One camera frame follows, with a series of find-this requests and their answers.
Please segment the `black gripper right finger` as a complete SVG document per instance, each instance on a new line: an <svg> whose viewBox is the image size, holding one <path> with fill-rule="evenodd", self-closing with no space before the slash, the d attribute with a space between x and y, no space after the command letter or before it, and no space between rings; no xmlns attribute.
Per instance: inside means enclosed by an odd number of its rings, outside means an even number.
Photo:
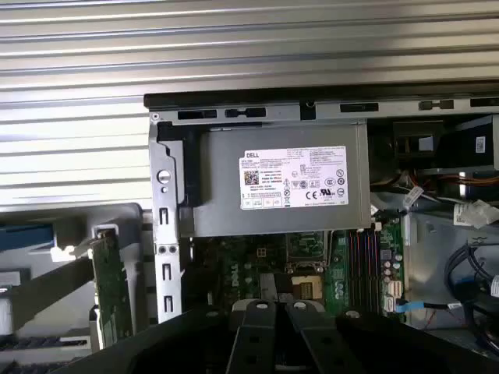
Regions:
<svg viewBox="0 0 499 374"><path fill-rule="evenodd" d="M300 373L496 373L497 360L349 305L330 313L314 300L278 303L276 352Z"/></svg>

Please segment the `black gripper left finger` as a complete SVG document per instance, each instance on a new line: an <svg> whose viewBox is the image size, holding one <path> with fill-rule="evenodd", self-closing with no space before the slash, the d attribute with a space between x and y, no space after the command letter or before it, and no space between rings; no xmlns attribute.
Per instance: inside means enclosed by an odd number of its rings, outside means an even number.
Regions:
<svg viewBox="0 0 499 374"><path fill-rule="evenodd" d="M59 369L60 373L272 373L277 305L248 299L236 333L204 306Z"/></svg>

